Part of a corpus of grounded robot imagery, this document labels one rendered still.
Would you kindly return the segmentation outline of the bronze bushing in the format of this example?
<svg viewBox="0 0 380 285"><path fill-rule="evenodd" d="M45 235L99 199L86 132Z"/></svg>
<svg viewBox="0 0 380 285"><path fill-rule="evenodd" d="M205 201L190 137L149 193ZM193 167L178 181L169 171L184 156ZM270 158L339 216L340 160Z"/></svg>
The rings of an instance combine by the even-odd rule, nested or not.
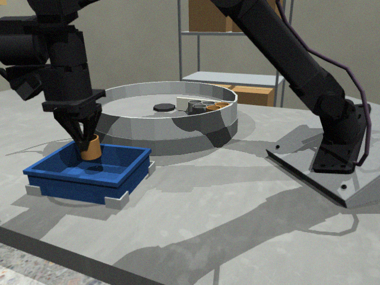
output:
<svg viewBox="0 0 380 285"><path fill-rule="evenodd" d="M221 106L207 106L206 112L211 112L218 109L221 109Z"/></svg>
<svg viewBox="0 0 380 285"><path fill-rule="evenodd" d="M93 140L89 141L88 149L81 150L80 149L81 158L83 160L94 160L99 158L102 155L99 136L94 134Z"/></svg>
<svg viewBox="0 0 380 285"><path fill-rule="evenodd" d="M215 106L221 106L221 108L226 107L228 105L229 105L229 103L226 103L226 102L219 102L219 103L215 104Z"/></svg>

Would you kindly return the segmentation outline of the blue plastic tray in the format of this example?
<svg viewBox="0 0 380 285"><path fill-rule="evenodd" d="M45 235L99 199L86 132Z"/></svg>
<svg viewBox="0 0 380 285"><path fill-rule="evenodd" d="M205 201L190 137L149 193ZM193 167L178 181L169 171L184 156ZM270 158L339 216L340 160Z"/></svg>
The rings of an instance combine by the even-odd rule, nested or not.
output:
<svg viewBox="0 0 380 285"><path fill-rule="evenodd" d="M99 158L83 160L71 141L23 174L31 186L39 186L42 195L49 197L105 205L105 197L120 199L126 191L130 195L148 174L148 148L111 144L100 144L100 148Z"/></svg>

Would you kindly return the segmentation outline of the grey metal bushing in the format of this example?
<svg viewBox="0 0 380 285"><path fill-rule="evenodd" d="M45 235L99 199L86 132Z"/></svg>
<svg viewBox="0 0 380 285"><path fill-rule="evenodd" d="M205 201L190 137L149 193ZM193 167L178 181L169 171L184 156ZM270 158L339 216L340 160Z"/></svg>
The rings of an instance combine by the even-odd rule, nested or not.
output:
<svg viewBox="0 0 380 285"><path fill-rule="evenodd" d="M215 102L213 101L204 101L201 104L207 105L207 106L215 106Z"/></svg>
<svg viewBox="0 0 380 285"><path fill-rule="evenodd" d="M188 115L192 115L192 106L196 104L201 104L201 100L190 100L188 101Z"/></svg>
<svg viewBox="0 0 380 285"><path fill-rule="evenodd" d="M195 108L195 107L205 107L205 108ZM206 104L195 104L192 106L192 115L206 113Z"/></svg>

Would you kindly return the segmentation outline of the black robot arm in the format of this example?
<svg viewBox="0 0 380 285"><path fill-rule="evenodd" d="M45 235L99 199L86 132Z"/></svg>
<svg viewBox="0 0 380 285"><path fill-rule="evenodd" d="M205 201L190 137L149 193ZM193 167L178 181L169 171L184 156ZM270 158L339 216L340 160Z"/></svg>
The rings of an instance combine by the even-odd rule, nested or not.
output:
<svg viewBox="0 0 380 285"><path fill-rule="evenodd" d="M15 65L5 69L10 87L24 101L42 91L46 101L65 101L59 70L51 66L71 72L71 67L87 62L83 32L68 24L78 18L77 11L97 1L27 0L37 16L0 18L0 61ZM312 165L314 172L353 173L366 130L363 105L345 99L341 85L311 57L267 0L210 1L235 22L293 86L289 85L298 98L319 116L324 133ZM48 59L50 64L45 64Z"/></svg>

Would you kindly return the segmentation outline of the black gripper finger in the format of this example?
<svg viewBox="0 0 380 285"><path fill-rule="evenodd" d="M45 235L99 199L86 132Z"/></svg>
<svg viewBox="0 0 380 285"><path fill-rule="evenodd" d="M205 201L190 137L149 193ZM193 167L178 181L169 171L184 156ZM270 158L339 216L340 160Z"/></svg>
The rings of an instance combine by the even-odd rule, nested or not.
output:
<svg viewBox="0 0 380 285"><path fill-rule="evenodd" d="M96 110L94 112L95 116L94 116L93 127L92 127L92 131L91 131L91 135L90 135L90 141L92 141L92 139L93 139L93 135L94 135L94 132L95 132L95 129L96 129L97 123L99 121L101 113L102 113L102 107L99 110ZM80 140L83 141L83 133L82 133L79 122L78 121L70 121L70 123L73 126L73 128L75 129Z"/></svg>
<svg viewBox="0 0 380 285"><path fill-rule="evenodd" d="M75 141L75 143L81 150L88 149L91 130L93 126L94 113L88 115L84 119L71 119L71 115L54 115L54 118L66 130L66 132L69 133L69 135L72 137L72 139ZM83 124L83 141L80 140L70 121L79 121L79 123Z"/></svg>

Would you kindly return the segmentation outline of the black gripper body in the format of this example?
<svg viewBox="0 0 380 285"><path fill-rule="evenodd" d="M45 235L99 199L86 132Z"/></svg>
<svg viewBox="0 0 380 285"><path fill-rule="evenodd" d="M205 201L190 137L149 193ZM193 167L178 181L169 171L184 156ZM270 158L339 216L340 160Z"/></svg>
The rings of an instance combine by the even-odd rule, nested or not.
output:
<svg viewBox="0 0 380 285"><path fill-rule="evenodd" d="M51 67L59 70L65 101L43 102L44 112L53 112L54 115L71 115L72 119L84 119L102 107L102 104L96 103L96 100L106 97L106 92L105 89L91 88L87 62L79 66L71 66L71 72L67 72L65 66L52 65Z"/></svg>

